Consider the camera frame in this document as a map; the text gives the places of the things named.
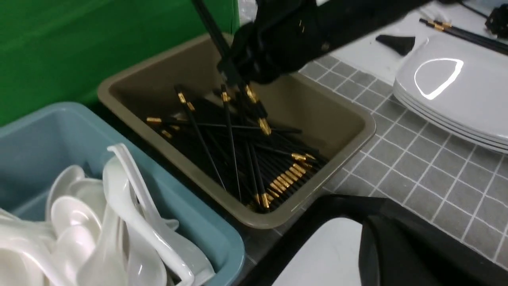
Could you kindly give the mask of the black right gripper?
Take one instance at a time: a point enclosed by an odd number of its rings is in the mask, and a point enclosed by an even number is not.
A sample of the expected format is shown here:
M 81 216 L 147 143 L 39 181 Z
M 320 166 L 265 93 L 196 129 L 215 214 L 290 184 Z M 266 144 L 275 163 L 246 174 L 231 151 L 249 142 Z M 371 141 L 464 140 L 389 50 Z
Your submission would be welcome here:
M 265 0 L 217 65 L 227 83 L 269 84 L 403 18 L 426 0 Z

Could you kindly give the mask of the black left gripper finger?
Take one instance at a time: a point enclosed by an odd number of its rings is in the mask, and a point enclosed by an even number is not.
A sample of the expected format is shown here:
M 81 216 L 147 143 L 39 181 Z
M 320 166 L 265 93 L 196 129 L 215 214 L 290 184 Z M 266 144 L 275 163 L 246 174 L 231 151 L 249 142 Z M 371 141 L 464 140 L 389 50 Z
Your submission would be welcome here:
M 439 257 L 421 256 L 395 222 L 368 216 L 362 225 L 358 256 L 362 286 L 491 286 L 492 278 L 461 269 Z

